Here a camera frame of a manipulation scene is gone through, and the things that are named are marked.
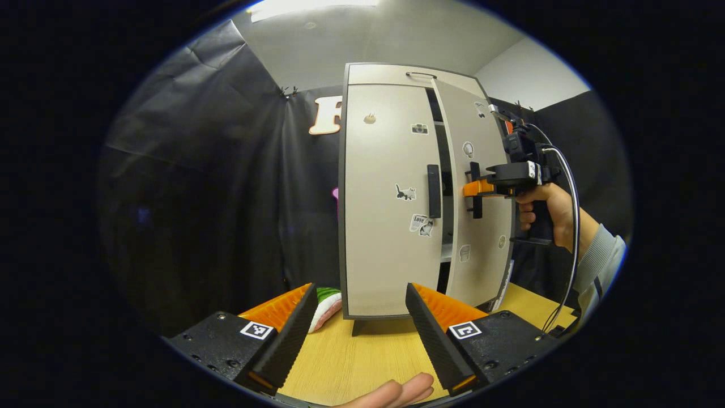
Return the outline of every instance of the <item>wooden table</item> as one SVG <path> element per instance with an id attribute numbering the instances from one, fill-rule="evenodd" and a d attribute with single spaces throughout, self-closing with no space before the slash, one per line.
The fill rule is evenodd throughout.
<path id="1" fill-rule="evenodd" d="M 510 310 L 543 327 L 558 303 L 520 286 L 509 284 L 499 310 Z M 556 325 L 568 327 L 576 319 L 564 307 Z M 352 337 L 352 320 L 336 313 L 307 335 L 297 360 L 279 393 L 312 402 L 337 405 L 366 394 L 388 380 L 404 383 L 419 372 L 433 375 L 434 391 L 424 401 L 447 396 L 411 319 L 366 322 Z"/>

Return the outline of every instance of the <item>human hand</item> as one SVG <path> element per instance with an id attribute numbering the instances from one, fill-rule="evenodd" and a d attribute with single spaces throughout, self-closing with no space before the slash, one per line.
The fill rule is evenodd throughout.
<path id="1" fill-rule="evenodd" d="M 554 183 L 547 183 L 529 190 L 516 197 L 520 211 L 521 229 L 528 231 L 531 223 L 536 221 L 534 214 L 534 201 L 546 201 L 554 224 L 554 243 L 557 246 L 573 251 L 574 220 L 571 207 L 571 196 L 561 187 Z M 579 209 L 579 260 L 586 253 L 589 244 L 594 240 L 599 223 L 597 223 L 586 211 Z"/>
<path id="2" fill-rule="evenodd" d="M 433 393 L 433 376 L 420 373 L 405 384 L 390 380 L 376 390 L 333 408 L 399 408 L 428 398 Z"/>

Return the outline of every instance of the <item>sleeve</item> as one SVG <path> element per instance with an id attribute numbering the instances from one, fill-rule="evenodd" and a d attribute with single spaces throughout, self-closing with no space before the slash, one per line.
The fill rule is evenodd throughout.
<path id="1" fill-rule="evenodd" d="M 581 321 L 585 323 L 609 291 L 626 252 L 626 244 L 600 224 L 592 244 L 581 257 L 573 288 L 579 293 Z"/>

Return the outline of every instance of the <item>cabinet handle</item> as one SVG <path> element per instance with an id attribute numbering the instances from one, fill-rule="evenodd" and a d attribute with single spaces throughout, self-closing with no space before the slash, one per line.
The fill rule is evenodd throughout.
<path id="1" fill-rule="evenodd" d="M 428 218 L 441 218 L 441 182 L 437 164 L 428 165 Z"/>
<path id="2" fill-rule="evenodd" d="M 433 75 L 432 73 L 416 73 L 416 72 L 406 72 L 405 73 L 406 76 L 411 76 L 412 74 L 427 75 L 427 76 L 432 76 L 433 79 L 438 79 L 438 77 Z"/>

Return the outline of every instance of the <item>white cabinet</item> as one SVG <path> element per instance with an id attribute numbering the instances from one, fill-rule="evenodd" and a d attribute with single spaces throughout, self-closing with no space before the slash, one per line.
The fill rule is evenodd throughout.
<path id="1" fill-rule="evenodd" d="M 515 202 L 484 199 L 484 216 L 474 219 L 463 197 L 471 161 L 481 169 L 509 163 L 488 105 L 469 76 L 346 66 L 339 174 L 346 319 L 406 317 L 408 282 L 472 306 L 502 295 Z"/>

